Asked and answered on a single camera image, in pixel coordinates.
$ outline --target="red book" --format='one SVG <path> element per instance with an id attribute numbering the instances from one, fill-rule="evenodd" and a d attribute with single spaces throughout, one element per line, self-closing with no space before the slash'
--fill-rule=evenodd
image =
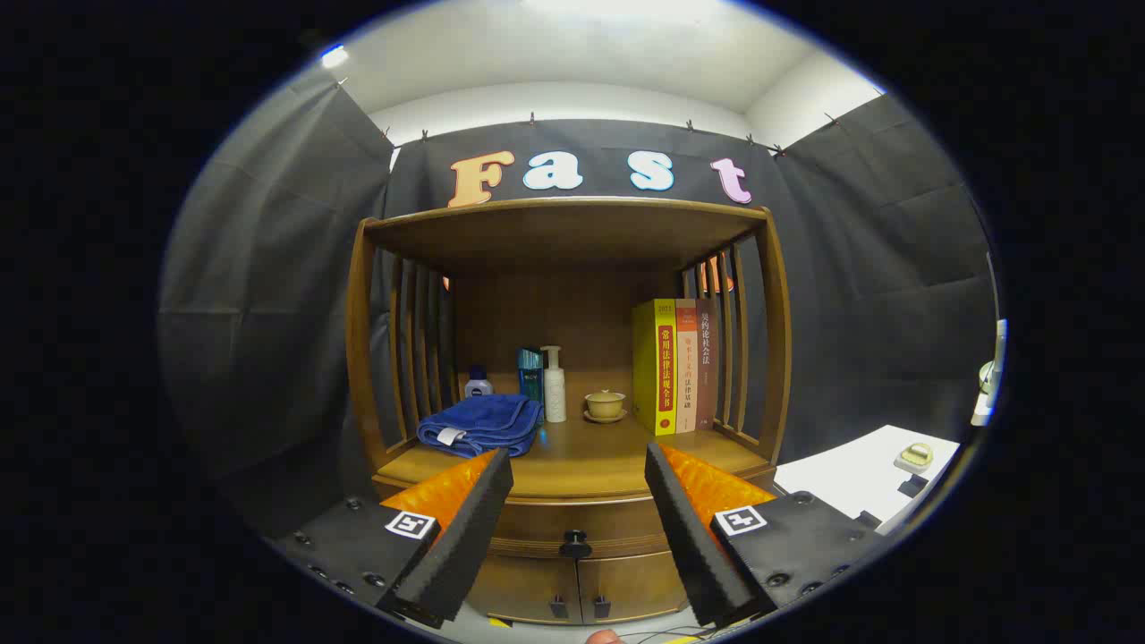
<path id="1" fill-rule="evenodd" d="M 716 403 L 719 401 L 719 317 L 716 300 L 696 300 L 696 424 L 701 430 L 712 429 Z"/>

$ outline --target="book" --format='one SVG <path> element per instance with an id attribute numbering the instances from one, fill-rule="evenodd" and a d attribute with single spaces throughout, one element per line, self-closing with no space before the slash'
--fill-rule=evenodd
<path id="1" fill-rule="evenodd" d="M 676 300 L 632 309 L 632 411 L 655 435 L 676 433 Z"/>
<path id="2" fill-rule="evenodd" d="M 719 317 L 713 299 L 696 300 L 696 427 L 710 430 L 719 401 Z"/>
<path id="3" fill-rule="evenodd" d="M 676 433 L 696 431 L 696 384 L 700 347 L 696 339 L 696 300 L 676 300 Z"/>

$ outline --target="white pump bottle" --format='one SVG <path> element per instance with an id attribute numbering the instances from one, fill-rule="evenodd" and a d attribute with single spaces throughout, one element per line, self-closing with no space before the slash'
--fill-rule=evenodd
<path id="1" fill-rule="evenodd" d="M 560 368 L 559 346 L 543 346 L 540 351 L 548 352 L 548 368 L 545 369 L 545 422 L 563 423 L 564 415 L 564 369 Z"/>

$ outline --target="yellow book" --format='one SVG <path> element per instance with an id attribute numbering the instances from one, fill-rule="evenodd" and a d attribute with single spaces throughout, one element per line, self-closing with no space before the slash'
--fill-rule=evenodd
<path id="1" fill-rule="evenodd" d="M 676 300 L 632 309 L 632 411 L 655 435 L 676 433 Z"/>

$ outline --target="ceiling light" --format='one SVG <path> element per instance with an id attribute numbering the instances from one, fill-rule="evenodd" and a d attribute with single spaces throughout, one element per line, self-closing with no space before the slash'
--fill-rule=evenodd
<path id="1" fill-rule="evenodd" d="M 326 69 L 335 68 L 345 63 L 348 57 L 350 57 L 350 55 L 346 53 L 346 48 L 339 45 L 322 55 L 322 66 Z"/>

